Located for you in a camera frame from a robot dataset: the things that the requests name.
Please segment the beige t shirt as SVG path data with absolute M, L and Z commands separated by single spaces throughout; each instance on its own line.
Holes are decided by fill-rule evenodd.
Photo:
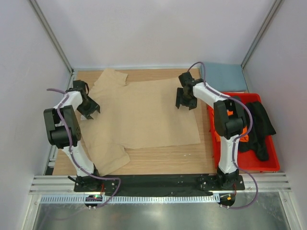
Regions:
M 128 149 L 199 144 L 194 112 L 176 107 L 178 79 L 131 82 L 127 74 L 105 69 L 89 95 L 100 105 L 80 122 L 88 154 L 101 176 L 130 161 Z

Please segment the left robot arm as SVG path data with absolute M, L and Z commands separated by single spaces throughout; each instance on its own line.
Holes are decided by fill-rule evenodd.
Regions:
M 47 90 L 63 94 L 57 105 L 43 112 L 49 143 L 69 157 L 77 173 L 73 180 L 76 186 L 92 192 L 98 191 L 102 180 L 96 166 L 89 160 L 82 147 L 81 128 L 75 112 L 90 120 L 93 113 L 100 112 L 100 105 L 89 96 L 89 86 L 82 80 L 73 81 L 72 87 L 66 91 Z

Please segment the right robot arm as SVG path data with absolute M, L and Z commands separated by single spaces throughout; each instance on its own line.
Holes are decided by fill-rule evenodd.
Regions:
M 221 93 L 203 79 L 194 79 L 190 72 L 178 77 L 181 88 L 177 88 L 176 107 L 197 107 L 202 100 L 213 109 L 214 128 L 220 136 L 220 160 L 216 173 L 216 184 L 226 190 L 238 180 L 238 144 L 243 129 L 247 126 L 243 104 L 236 98 Z

